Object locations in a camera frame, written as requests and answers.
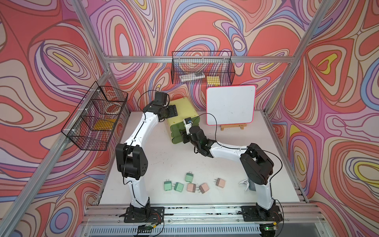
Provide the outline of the yellow green drawer cabinet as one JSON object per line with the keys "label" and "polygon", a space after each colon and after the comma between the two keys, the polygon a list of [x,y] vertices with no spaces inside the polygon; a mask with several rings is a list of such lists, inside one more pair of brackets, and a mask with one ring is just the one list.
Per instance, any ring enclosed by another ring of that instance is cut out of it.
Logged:
{"label": "yellow green drawer cabinet", "polygon": [[170,102],[170,105],[175,105],[177,116],[166,120],[167,130],[170,140],[173,144],[182,143],[183,139],[181,132],[186,132],[184,121],[186,118],[195,119],[198,116],[193,104],[188,98],[180,98]]}

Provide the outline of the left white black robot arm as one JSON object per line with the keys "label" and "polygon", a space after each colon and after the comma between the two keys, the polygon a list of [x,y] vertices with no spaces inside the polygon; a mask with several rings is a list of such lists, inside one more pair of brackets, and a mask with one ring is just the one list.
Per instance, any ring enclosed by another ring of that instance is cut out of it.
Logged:
{"label": "left white black robot arm", "polygon": [[175,105],[149,104],[143,110],[141,119],[130,137],[124,143],[117,144],[115,148],[117,170],[122,174],[123,183],[131,192],[129,210],[139,218],[146,219],[152,212],[144,181],[144,175],[148,170],[144,146],[160,121],[177,115]]}

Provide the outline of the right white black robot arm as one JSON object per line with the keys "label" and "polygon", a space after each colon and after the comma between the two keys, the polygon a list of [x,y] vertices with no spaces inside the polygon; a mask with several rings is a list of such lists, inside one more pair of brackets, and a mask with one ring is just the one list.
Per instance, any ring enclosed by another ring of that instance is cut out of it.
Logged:
{"label": "right white black robot arm", "polygon": [[240,162],[248,177],[255,184],[257,192],[256,213],[261,219],[268,218],[276,206],[272,197],[269,178],[273,175],[274,163],[257,144],[248,146],[232,146],[208,139],[199,126],[192,126],[181,131],[183,143],[191,143],[194,152],[204,157],[222,158]]}

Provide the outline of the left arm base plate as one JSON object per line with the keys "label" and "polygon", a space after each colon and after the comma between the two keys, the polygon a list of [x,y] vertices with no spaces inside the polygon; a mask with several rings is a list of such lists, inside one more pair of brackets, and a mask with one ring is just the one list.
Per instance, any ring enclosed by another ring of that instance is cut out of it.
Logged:
{"label": "left arm base plate", "polygon": [[137,208],[130,206],[126,213],[120,217],[124,223],[161,223],[164,220],[165,208],[163,206]]}

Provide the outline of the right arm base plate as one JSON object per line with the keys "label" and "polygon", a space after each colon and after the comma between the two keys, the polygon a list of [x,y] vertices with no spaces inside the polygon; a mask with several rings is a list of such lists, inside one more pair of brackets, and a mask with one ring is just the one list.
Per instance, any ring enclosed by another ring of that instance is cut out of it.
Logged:
{"label": "right arm base plate", "polygon": [[279,206],[273,205],[266,210],[258,205],[242,206],[239,212],[245,222],[277,222],[283,221],[282,211]]}

